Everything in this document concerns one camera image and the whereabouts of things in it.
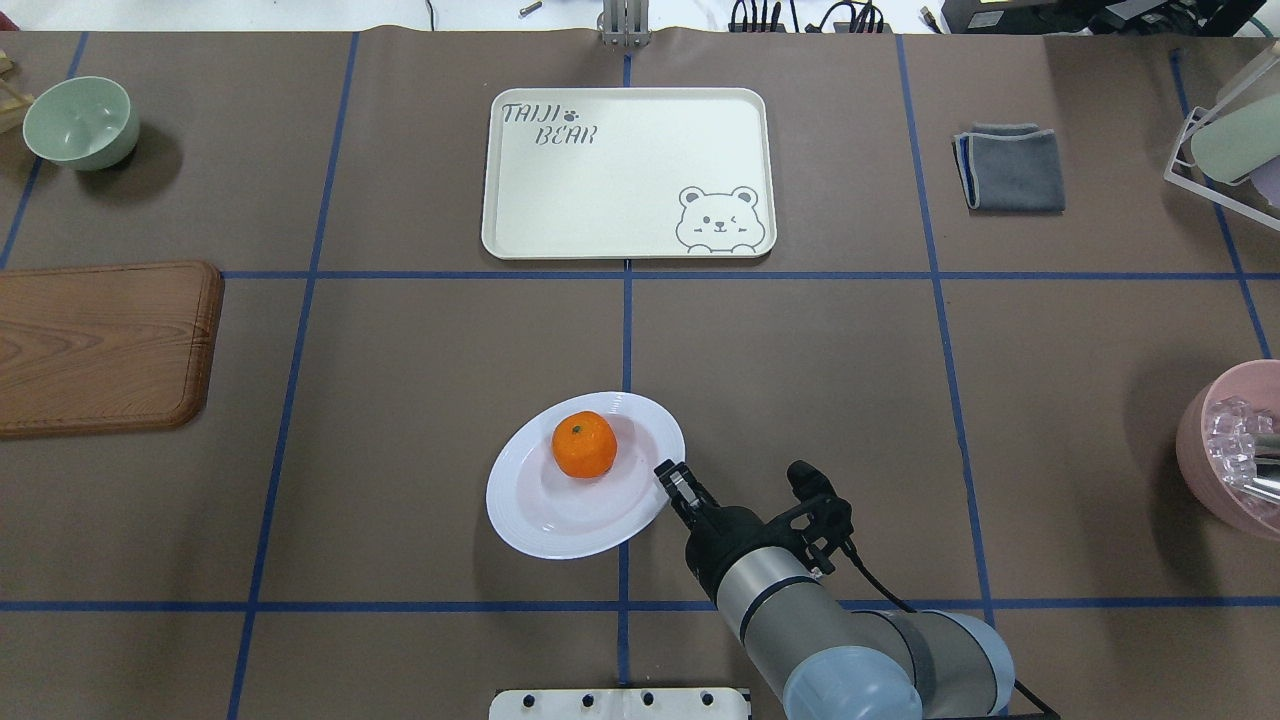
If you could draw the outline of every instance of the light green bowl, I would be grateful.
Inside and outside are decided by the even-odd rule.
[[[138,142],[129,94],[105,77],[77,77],[46,90],[22,124],[27,147],[73,170],[109,168]]]

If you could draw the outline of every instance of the wooden cutting board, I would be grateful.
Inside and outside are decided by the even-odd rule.
[[[0,272],[0,438],[187,423],[221,299],[201,261]]]

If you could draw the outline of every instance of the blue tape line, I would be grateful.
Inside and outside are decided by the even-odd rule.
[[[351,46],[347,50],[347,72],[343,76],[342,96],[338,100],[338,118],[334,122],[333,143],[329,149],[329,165],[325,170],[324,190],[320,196],[320,210],[316,217],[316,234],[311,246],[311,265],[307,287],[302,293],[302,310],[298,314],[298,332],[293,341],[293,359],[289,364],[289,379],[284,391],[284,406],[280,410],[280,427],[276,433],[275,455],[271,460],[271,478],[266,488],[266,502],[262,507],[262,525],[257,537],[257,552],[253,557],[253,575],[250,580],[248,610],[244,612],[244,626],[241,632],[239,652],[236,656],[236,674],[232,679],[230,701],[227,705],[228,720],[239,715],[241,694],[244,691],[244,673],[248,669],[248,651],[253,641],[253,621],[257,614],[257,600],[262,589],[262,570],[266,564],[266,548],[271,537],[271,521],[275,516],[275,498],[280,487],[280,471],[284,466],[284,450],[289,437],[289,423],[293,418],[293,398],[297,395],[298,372],[302,366],[302,350],[307,338],[307,324],[311,316],[311,302],[315,296],[316,270],[320,266],[320,252],[324,250],[324,229],[329,215],[329,197],[333,192],[333,178],[338,169],[338,152],[342,147],[342,128],[347,119],[347,101],[351,97],[351,78],[356,70],[356,50],[360,47],[360,33],[351,33]]]
[[[79,42],[76,44],[76,53],[72,54],[72,67],[67,68],[67,79],[72,79],[79,72],[79,61],[84,56],[86,45],[88,45],[88,31],[82,32]]]
[[[1139,281],[1139,282],[1236,282],[1242,274],[1224,273],[1129,273],[1070,270],[223,270],[227,279],[323,281]],[[1280,281],[1280,273],[1244,273],[1251,281]]]
[[[716,612],[709,600],[632,600],[632,612]]]
[[[636,270],[639,281],[927,281],[924,270],[887,272],[745,272],[745,270]]]
[[[1000,610],[1107,610],[1157,607],[1280,607],[1280,597],[1048,597],[993,600]]]
[[[622,56],[622,87],[631,87],[631,54]],[[622,392],[631,392],[631,260],[622,261]],[[631,684],[631,542],[618,546],[618,684]]]
[[[1178,90],[1178,104],[1183,110],[1183,117],[1185,118],[1192,110],[1190,104],[1187,101],[1187,88],[1183,86],[1183,69],[1181,69],[1181,50],[1174,50],[1169,55],[1169,69],[1174,76],[1174,87]],[[1216,186],[1208,177],[1204,178],[1204,184],[1210,190],[1215,190]],[[1267,342],[1267,333],[1262,329],[1262,320],[1258,318],[1258,310],[1253,305],[1253,293],[1249,291],[1249,281],[1244,273],[1244,264],[1240,261],[1240,254],[1235,247],[1235,238],[1231,237],[1231,227],[1226,222],[1226,213],[1222,206],[1217,202],[1213,204],[1213,217],[1217,218],[1217,229],[1222,233],[1222,242],[1226,243],[1226,254],[1231,258],[1231,268],[1235,269],[1235,278],[1240,284],[1240,296],[1244,299],[1244,309],[1249,314],[1249,322],[1253,324],[1253,334],[1258,341],[1258,351],[1262,352],[1263,357],[1271,357],[1271,345]]]
[[[40,176],[40,167],[44,164],[45,161],[41,158],[36,158],[36,161],[31,164],[31,172],[27,173],[27,184],[22,187],[18,209],[13,213],[13,222],[9,223],[9,236],[5,237],[4,250],[0,250],[0,270],[5,269],[9,264],[9,254],[13,252],[13,245],[18,240],[18,228],[22,227],[22,218],[27,214],[27,202],[31,200],[31,191],[36,188],[36,178]]]
[[[319,270],[323,281],[617,281],[622,270]]]
[[[1235,281],[1235,273],[1098,273],[1034,270],[940,270],[945,281]]]
[[[67,68],[65,79],[76,77],[81,58],[84,56],[86,45],[88,45],[87,31],[81,33],[79,41],[76,44],[76,51],[72,53],[72,64]],[[13,213],[13,222],[9,223],[9,233],[5,236],[4,249],[0,249],[0,270],[9,265],[9,255],[18,241],[18,228],[22,227],[22,219],[27,215],[27,202],[31,201],[31,192],[36,190],[36,178],[40,177],[40,168],[44,164],[42,159],[36,158],[36,161],[31,164],[31,172],[27,173],[27,183],[22,186],[22,197],[18,199],[18,209]]]
[[[302,281],[311,277],[306,270],[223,270],[224,281]]]
[[[612,600],[422,601],[422,602],[259,602],[259,612],[616,612]]]
[[[908,600],[914,607],[932,610],[982,610],[980,598]],[[846,610],[892,610],[883,600],[842,600]],[[1160,607],[1280,607],[1280,596],[1229,597],[1048,597],[993,598],[996,610],[1108,610]],[[204,601],[0,601],[0,612],[244,612],[247,602]],[[259,602],[256,614],[466,614],[466,612],[617,612],[622,603],[612,600],[545,601],[282,601]],[[705,600],[632,600],[628,612],[716,612]]]
[[[960,386],[956,380],[955,357],[951,352],[951,328],[947,323],[946,299],[942,295],[942,278],[938,273],[938,254],[933,242],[933,219],[929,213],[929,197],[924,187],[924,167],[920,161],[920,138],[915,127],[915,108],[911,105],[911,79],[906,65],[906,46],[902,36],[897,41],[897,67],[902,81],[902,105],[906,109],[906,127],[911,140],[911,163],[915,167],[915,192],[920,201],[920,222],[924,225],[924,245],[929,254],[929,274],[933,281],[933,306],[938,315],[938,333],[942,341],[942,360],[947,369],[947,389],[951,393],[951,419],[956,429],[956,445],[960,446],[960,462],[964,470],[965,502],[969,506],[969,530],[973,536],[973,555],[978,566],[978,591],[982,593],[983,616],[988,625],[995,625],[996,614],[991,606],[991,583],[987,577],[987,555],[982,542],[982,521],[978,516],[978,493],[973,484],[973,465],[969,461],[969,439],[965,436],[964,407],[960,405]]]
[[[247,602],[10,600],[0,612],[244,612]]]

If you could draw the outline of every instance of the metal clamp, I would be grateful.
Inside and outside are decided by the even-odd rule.
[[[605,45],[643,47],[649,36],[649,0],[604,0],[600,40]]]

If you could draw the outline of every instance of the bear cartoon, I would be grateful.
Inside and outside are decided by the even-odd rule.
[[[764,242],[764,224],[755,214],[759,196],[750,187],[733,192],[680,191],[685,206],[676,225],[676,240],[690,255],[750,254]]]

